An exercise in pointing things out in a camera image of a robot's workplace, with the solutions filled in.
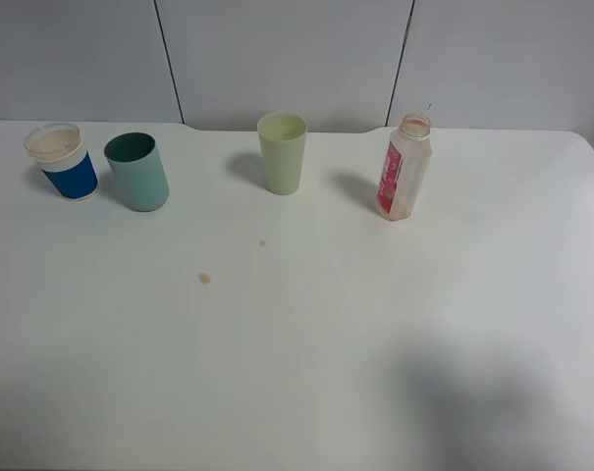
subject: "white cup rim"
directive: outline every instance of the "white cup rim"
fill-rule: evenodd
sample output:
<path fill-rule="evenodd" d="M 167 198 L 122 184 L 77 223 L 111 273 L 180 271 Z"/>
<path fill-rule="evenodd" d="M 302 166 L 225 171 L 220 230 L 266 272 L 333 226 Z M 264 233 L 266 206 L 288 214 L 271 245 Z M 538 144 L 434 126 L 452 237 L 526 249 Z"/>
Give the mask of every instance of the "white cup rim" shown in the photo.
<path fill-rule="evenodd" d="M 301 121 L 301 123 L 303 124 L 303 127 L 304 127 L 303 132 L 301 132 L 299 135 L 292 137 L 290 139 L 277 139 L 277 138 L 273 138 L 273 137 L 266 135 L 266 133 L 261 129 L 264 122 L 270 121 L 272 119 L 280 118 L 280 117 L 297 118 L 297 120 Z M 264 137 L 265 139 L 272 140 L 275 142 L 292 142 L 293 140 L 302 138 L 304 135 L 307 134 L 307 131 L 308 131 L 307 121 L 305 120 L 305 118 L 303 116 L 300 116 L 296 113 L 289 113 L 289 112 L 285 112 L 285 111 L 274 111 L 272 113 L 268 113 L 267 115 L 262 116 L 261 119 L 257 122 L 257 133 L 259 135 L 261 135 L 262 137 Z"/>
<path fill-rule="evenodd" d="M 43 135 L 46 135 L 48 132 L 52 132 L 52 130 L 54 128 L 58 128 L 58 127 L 63 127 L 63 128 L 70 128 L 72 130 L 76 130 L 76 132 L 79 135 L 79 141 L 75 142 L 73 141 L 72 143 L 66 145 L 65 147 L 62 147 L 60 149 L 55 149 L 55 150 L 51 150 L 49 152 L 36 152 L 37 154 L 40 155 L 46 155 L 46 154 L 51 154 L 53 152 L 59 152 L 61 150 L 64 149 L 68 149 L 68 153 L 65 154 L 63 157 L 59 157 L 58 159 L 54 159 L 54 160 L 48 160 L 48 159 L 37 159 L 35 156 L 32 155 L 32 151 L 29 146 L 35 142 L 37 139 L 39 139 L 40 137 L 42 137 Z M 26 150 L 28 156 L 34 160 L 35 162 L 39 163 L 39 164 L 54 164 L 55 162 L 61 162 L 62 160 L 65 160 L 69 157 L 71 157 L 72 155 L 74 155 L 75 153 L 78 152 L 78 150 L 81 148 L 82 145 L 82 134 L 81 134 L 81 130 L 79 130 L 78 127 L 70 124 L 70 123 L 46 123 L 45 125 L 41 125 L 37 128 L 35 128 L 34 130 L 32 130 L 26 137 L 26 139 L 24 139 L 24 149 Z"/>

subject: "blue paper cup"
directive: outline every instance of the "blue paper cup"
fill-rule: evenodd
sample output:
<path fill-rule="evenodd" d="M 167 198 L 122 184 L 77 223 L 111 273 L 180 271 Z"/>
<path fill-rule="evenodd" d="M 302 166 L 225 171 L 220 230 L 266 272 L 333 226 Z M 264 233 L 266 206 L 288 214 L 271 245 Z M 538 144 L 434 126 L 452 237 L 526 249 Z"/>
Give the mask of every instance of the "blue paper cup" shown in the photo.
<path fill-rule="evenodd" d="M 96 191 L 98 178 L 76 126 L 68 123 L 40 126 L 28 135 L 24 147 L 64 198 L 78 201 Z"/>

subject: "paper cup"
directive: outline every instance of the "paper cup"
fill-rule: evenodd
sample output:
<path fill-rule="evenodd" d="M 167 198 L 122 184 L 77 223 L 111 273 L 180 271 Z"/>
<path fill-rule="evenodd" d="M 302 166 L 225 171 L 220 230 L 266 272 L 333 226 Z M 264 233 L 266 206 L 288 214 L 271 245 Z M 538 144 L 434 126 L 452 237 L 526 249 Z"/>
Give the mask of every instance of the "paper cup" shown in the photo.
<path fill-rule="evenodd" d="M 24 147 L 64 198 L 81 200 L 96 191 L 98 178 L 76 126 L 67 123 L 40 126 L 28 135 Z"/>
<path fill-rule="evenodd" d="M 291 113 L 271 113 L 257 123 L 268 189 L 275 194 L 298 190 L 307 122 Z"/>

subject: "bottle opening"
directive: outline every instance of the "bottle opening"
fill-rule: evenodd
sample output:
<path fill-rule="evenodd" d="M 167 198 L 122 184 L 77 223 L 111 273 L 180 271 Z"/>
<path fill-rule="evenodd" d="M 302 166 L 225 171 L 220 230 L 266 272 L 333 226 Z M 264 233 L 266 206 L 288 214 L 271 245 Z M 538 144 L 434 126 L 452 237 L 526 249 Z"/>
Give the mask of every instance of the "bottle opening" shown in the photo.
<path fill-rule="evenodd" d="M 400 129 L 410 137 L 426 137 L 429 135 L 432 123 L 427 116 L 419 114 L 405 115 Z"/>
<path fill-rule="evenodd" d="M 39 162 L 57 162 L 81 145 L 79 129 L 69 123 L 48 123 L 32 131 L 24 141 L 30 157 Z"/>

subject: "wall seam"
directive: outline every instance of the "wall seam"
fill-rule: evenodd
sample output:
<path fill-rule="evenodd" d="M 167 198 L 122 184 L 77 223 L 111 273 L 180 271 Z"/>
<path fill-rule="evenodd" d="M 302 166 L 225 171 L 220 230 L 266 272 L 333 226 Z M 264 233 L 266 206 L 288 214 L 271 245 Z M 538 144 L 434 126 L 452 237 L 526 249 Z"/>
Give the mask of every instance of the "wall seam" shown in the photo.
<path fill-rule="evenodd" d="M 404 44 L 402 44 L 402 52 L 399 56 L 399 63 L 397 64 L 397 74 L 395 75 L 395 83 L 393 84 L 393 93 L 391 94 L 391 102 L 388 105 L 388 113 L 386 114 L 386 126 L 391 118 L 391 111 L 393 109 L 393 101 L 395 101 L 395 93 L 397 92 L 397 81 L 399 80 L 399 72 L 402 69 L 402 61 L 404 60 L 405 45 L 407 44 L 407 36 L 410 32 L 410 25 L 412 23 L 412 16 L 414 15 L 414 5 L 416 0 L 412 0 L 410 6 L 410 14 L 407 17 L 407 23 L 405 24 Z"/>
<path fill-rule="evenodd" d="M 172 62 L 170 61 L 170 53 L 168 52 L 168 44 L 166 43 L 166 35 L 163 32 L 163 25 L 161 24 L 161 15 L 159 15 L 159 8 L 157 7 L 157 0 L 152 0 L 152 4 L 155 7 L 155 14 L 157 15 L 157 23 L 159 24 L 159 30 L 161 31 L 161 41 L 163 42 L 163 48 L 166 51 L 166 59 L 168 60 L 168 69 L 170 70 L 170 79 L 172 79 L 172 86 L 175 89 L 175 97 L 177 98 L 177 106 L 179 107 L 179 116 L 181 117 L 181 124 L 185 124 L 183 118 L 183 108 L 181 108 L 181 100 L 179 99 L 179 90 L 177 89 L 177 83 L 175 81 L 175 73 L 172 71 Z"/>

